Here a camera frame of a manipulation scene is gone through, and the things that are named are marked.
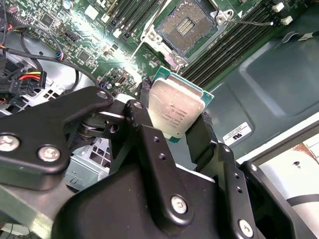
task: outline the motherboard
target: motherboard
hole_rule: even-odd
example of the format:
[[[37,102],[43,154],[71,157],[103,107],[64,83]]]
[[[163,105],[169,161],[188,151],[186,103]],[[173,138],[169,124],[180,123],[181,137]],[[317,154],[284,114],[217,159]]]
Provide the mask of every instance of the motherboard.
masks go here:
[[[6,0],[16,24],[48,31],[101,88],[134,95],[160,66],[210,89],[310,0]],[[28,32],[56,50],[48,35]]]

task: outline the white connector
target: white connector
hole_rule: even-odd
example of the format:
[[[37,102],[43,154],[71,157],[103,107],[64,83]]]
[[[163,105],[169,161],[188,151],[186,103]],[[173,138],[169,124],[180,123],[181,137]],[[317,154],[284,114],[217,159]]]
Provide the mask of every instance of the white connector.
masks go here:
[[[290,23],[292,23],[294,19],[291,16],[287,16],[286,18],[283,18],[280,20],[280,22],[285,25],[288,26]]]
[[[274,12],[281,12],[284,8],[285,8],[285,5],[282,1],[273,6]]]

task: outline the white label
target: white label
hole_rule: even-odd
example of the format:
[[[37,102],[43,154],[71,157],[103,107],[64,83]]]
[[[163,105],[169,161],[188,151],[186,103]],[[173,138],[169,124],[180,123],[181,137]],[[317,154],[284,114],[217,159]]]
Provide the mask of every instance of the white label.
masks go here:
[[[226,134],[223,137],[223,140],[226,145],[230,146],[234,142],[237,142],[238,140],[242,139],[244,136],[248,135],[251,131],[252,130],[247,124],[247,122],[244,122],[240,126],[235,128],[233,131]]]

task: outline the black bracket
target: black bracket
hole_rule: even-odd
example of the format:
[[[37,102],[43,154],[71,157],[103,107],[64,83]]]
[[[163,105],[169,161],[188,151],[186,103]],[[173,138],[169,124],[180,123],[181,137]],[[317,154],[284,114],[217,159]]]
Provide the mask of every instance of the black bracket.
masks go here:
[[[259,167],[246,161],[240,169],[247,179],[255,220],[267,238],[317,238]]]
[[[231,149],[218,142],[211,118],[202,114],[187,131],[186,139],[197,171],[214,178],[218,183],[218,227],[221,235],[225,238],[262,239],[255,225],[245,175],[236,167]]]
[[[0,136],[14,136],[19,144],[14,150],[0,151],[0,183],[33,190],[55,187],[70,162],[64,128],[89,114],[103,111],[112,102],[109,93],[87,87],[0,119]],[[57,160],[39,158],[39,151],[45,146],[58,150]]]
[[[194,210],[163,133],[153,128],[147,108],[139,101],[129,101],[125,115],[129,136],[113,158],[110,173],[139,162],[154,222],[169,235],[179,234],[191,223]],[[186,204],[185,212],[174,209],[172,201],[176,196],[182,199],[181,207]]]

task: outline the gray panel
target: gray panel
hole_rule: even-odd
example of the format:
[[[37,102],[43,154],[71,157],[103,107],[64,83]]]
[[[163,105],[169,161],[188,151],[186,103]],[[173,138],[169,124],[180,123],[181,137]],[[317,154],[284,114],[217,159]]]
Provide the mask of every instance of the gray panel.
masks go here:
[[[286,32],[319,30],[318,12],[309,9]],[[270,41],[211,89],[208,112],[219,140],[243,122],[253,130],[230,146],[236,158],[319,111],[318,53],[319,38]]]

